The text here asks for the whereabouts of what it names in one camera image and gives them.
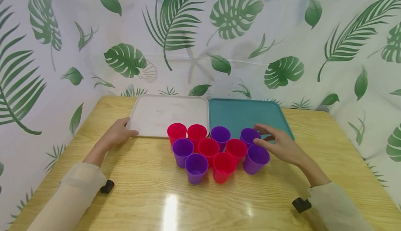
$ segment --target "white tray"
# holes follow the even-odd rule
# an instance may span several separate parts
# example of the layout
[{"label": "white tray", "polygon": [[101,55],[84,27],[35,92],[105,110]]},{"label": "white tray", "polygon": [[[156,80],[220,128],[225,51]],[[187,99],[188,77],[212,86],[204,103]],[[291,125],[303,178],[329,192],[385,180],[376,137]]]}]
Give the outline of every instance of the white tray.
[{"label": "white tray", "polygon": [[209,133],[209,101],[203,97],[144,94],[137,98],[126,128],[139,136],[166,137],[172,123],[203,125]]}]

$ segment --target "purple plastic cup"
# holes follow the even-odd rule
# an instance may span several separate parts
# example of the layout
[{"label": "purple plastic cup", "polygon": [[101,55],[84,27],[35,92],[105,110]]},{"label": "purple plastic cup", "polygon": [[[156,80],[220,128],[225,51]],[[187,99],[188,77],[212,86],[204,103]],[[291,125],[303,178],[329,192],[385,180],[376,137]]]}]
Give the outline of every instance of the purple plastic cup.
[{"label": "purple plastic cup", "polygon": [[263,147],[251,145],[245,156],[243,164],[245,173],[249,175],[256,174],[270,161],[269,152]]},{"label": "purple plastic cup", "polygon": [[206,157],[201,154],[191,154],[185,161],[185,170],[187,170],[188,181],[193,184],[199,184],[205,175],[209,163]]},{"label": "purple plastic cup", "polygon": [[189,139],[177,139],[173,144],[173,152],[177,165],[185,168],[185,161],[194,152],[194,145]]},{"label": "purple plastic cup", "polygon": [[242,129],[241,136],[239,137],[239,139],[242,140],[248,148],[251,145],[253,145],[254,139],[260,139],[260,138],[261,137],[260,137],[259,132],[254,130],[253,128]]},{"label": "purple plastic cup", "polygon": [[220,152],[223,152],[227,141],[229,141],[229,139],[231,138],[231,133],[230,130],[228,130],[224,126],[215,126],[210,131],[210,138],[217,141],[220,146]]}]

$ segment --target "beige sleeve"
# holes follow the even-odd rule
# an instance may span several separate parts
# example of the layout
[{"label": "beige sleeve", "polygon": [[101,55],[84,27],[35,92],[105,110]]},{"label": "beige sleeve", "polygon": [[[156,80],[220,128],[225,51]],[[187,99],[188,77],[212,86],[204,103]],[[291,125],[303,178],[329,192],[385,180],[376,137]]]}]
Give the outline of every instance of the beige sleeve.
[{"label": "beige sleeve", "polygon": [[317,210],[329,231],[372,231],[373,228],[343,188],[331,182],[309,189],[309,202]]},{"label": "beige sleeve", "polygon": [[74,230],[106,181],[100,167],[88,163],[75,164],[61,180],[58,190],[28,231]]}]

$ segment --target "fabric backdrop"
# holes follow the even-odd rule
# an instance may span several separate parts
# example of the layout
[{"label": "fabric backdrop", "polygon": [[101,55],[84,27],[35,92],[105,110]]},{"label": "fabric backdrop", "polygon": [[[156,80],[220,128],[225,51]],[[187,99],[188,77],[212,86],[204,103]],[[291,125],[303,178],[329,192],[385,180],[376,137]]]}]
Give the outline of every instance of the fabric backdrop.
[{"label": "fabric backdrop", "polygon": [[400,44],[401,0],[0,0],[0,230],[105,94],[329,111],[400,207]]}]

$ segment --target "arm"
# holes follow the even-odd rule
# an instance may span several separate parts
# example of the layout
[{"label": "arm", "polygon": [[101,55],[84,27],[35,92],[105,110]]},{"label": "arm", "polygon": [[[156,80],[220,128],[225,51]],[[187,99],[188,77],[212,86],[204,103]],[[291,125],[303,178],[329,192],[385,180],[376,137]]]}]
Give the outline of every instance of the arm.
[{"label": "arm", "polygon": [[266,139],[254,139],[280,160],[296,165],[308,179],[312,207],[322,218],[329,231],[372,231],[372,227],[358,212],[346,192],[330,181],[319,165],[298,146],[287,133],[271,126],[256,124],[254,127]]},{"label": "arm", "polygon": [[82,163],[75,164],[60,181],[50,201],[29,226],[28,231],[74,230],[107,179],[100,166],[114,145],[137,131],[125,129],[129,118],[117,120],[95,144]]}]

